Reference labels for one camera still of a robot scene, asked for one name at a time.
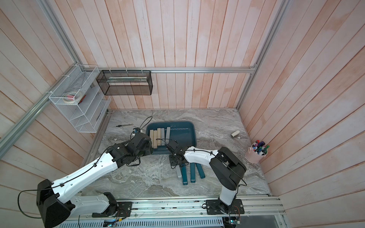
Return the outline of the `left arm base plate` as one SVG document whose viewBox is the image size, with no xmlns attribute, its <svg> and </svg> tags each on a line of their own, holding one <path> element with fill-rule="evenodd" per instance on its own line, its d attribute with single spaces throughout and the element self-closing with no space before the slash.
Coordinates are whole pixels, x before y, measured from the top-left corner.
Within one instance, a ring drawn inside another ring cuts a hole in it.
<svg viewBox="0 0 365 228">
<path fill-rule="evenodd" d="M 131 201 L 122 201 L 117 204 L 112 204 L 103 213 L 93 213 L 93 218 L 106 217 L 130 217 L 132 209 Z"/>
</svg>

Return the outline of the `beige pruning pliers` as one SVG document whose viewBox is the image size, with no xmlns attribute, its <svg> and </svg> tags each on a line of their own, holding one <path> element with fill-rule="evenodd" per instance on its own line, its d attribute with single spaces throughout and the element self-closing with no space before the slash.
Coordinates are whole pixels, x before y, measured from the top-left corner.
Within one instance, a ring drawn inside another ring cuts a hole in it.
<svg viewBox="0 0 365 228">
<path fill-rule="evenodd" d="M 157 130 L 154 130 L 153 133 L 154 133 L 153 134 L 153 148 L 157 149 L 157 147 L 158 147 L 158 143 L 157 143 L 158 132 L 157 132 Z"/>
<path fill-rule="evenodd" d="M 149 137 L 151 138 L 151 143 L 154 141 L 154 130 L 149 131 Z"/>
<path fill-rule="evenodd" d="M 156 141 L 157 141 L 157 146 L 161 146 L 161 144 L 162 144 L 162 140 L 161 140 L 161 128 L 158 128 L 157 129 Z"/>
</svg>

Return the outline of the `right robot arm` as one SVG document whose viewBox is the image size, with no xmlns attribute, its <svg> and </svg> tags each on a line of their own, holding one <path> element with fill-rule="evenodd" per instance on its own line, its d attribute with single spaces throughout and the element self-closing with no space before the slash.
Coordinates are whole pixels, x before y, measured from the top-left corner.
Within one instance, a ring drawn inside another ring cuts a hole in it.
<svg viewBox="0 0 365 228">
<path fill-rule="evenodd" d="M 176 141 L 166 145 L 170 154 L 170 164 L 178 166 L 186 163 L 197 163 L 210 167 L 222 185 L 221 193 L 216 201 L 221 210 L 229 209 L 238 191 L 238 186 L 247 171 L 243 162 L 227 147 L 218 150 L 204 150 L 194 146 L 183 147 Z"/>
</svg>

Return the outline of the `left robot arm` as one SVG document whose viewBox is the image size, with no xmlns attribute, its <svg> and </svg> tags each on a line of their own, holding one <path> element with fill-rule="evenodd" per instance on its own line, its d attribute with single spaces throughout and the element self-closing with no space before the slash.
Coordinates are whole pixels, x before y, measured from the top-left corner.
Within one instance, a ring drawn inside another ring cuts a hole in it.
<svg viewBox="0 0 365 228">
<path fill-rule="evenodd" d="M 100 177 L 151 153 L 151 138 L 144 133 L 136 133 L 131 140 L 107 147 L 100 157 L 72 174 L 55 181 L 46 179 L 40 182 L 36 204 L 44 226 L 54 228 L 71 215 L 117 215 L 119 205 L 111 193 L 94 197 L 78 197 L 77 193 Z"/>
</svg>

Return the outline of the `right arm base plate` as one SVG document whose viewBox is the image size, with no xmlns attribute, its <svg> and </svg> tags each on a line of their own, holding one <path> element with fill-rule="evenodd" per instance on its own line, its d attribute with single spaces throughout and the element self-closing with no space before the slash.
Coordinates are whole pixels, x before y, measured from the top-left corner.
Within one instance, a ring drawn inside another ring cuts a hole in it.
<svg viewBox="0 0 365 228">
<path fill-rule="evenodd" d="M 232 204 L 227 206 L 219 199 L 209 199 L 205 201 L 205 209 L 208 215 L 222 214 L 244 214 L 244 208 L 241 199 L 234 199 Z"/>
</svg>

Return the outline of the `grey pruning pliers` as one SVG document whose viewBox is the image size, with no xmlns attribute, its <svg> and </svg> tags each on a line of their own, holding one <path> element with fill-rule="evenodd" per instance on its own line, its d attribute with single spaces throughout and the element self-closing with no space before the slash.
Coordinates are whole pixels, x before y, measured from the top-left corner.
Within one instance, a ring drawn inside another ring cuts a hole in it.
<svg viewBox="0 0 365 228">
<path fill-rule="evenodd" d="M 175 170 L 176 170 L 176 174 L 177 174 L 178 179 L 181 179 L 183 176 L 182 176 L 182 173 L 181 173 L 180 166 L 179 165 L 176 166 Z"/>
<path fill-rule="evenodd" d="M 171 133 L 171 127 L 167 127 L 166 128 L 166 134 L 165 134 L 165 143 L 166 144 L 169 144 L 170 133 Z"/>
<path fill-rule="evenodd" d="M 165 146 L 165 129 L 161 128 L 161 146 Z"/>
</svg>

